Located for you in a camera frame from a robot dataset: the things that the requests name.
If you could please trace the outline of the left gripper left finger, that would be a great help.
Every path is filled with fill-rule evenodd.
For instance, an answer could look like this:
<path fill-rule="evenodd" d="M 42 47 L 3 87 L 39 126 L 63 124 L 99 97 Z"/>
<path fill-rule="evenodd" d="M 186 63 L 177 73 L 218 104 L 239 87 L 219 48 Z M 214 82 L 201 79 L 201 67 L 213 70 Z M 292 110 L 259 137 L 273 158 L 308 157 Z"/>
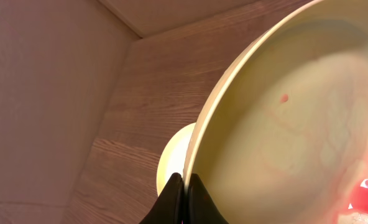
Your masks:
<path fill-rule="evenodd" d="M 183 179 L 173 173 L 140 224 L 182 224 Z"/>

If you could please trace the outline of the yellow-green plate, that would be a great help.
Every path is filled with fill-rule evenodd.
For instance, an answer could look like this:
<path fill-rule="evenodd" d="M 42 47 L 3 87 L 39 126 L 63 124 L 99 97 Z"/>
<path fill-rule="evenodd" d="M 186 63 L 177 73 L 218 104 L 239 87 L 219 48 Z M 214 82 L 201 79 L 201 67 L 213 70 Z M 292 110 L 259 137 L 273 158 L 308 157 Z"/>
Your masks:
<path fill-rule="evenodd" d="M 183 173 L 229 223 L 368 223 L 368 0 L 309 2 L 248 47 Z"/>
<path fill-rule="evenodd" d="M 183 175 L 186 152 L 194 127 L 195 123 L 191 123 L 181 128 L 166 144 L 157 167 L 156 187 L 158 197 L 173 173 Z"/>

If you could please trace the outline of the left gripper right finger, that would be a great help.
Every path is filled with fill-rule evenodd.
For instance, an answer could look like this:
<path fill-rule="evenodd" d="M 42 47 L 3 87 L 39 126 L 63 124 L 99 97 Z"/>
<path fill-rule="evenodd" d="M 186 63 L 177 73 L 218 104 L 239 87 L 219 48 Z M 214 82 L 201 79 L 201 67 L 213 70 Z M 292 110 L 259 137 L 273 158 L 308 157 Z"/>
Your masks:
<path fill-rule="evenodd" d="M 192 174 L 186 198 L 188 224 L 228 224 L 214 204 L 198 174 Z"/>

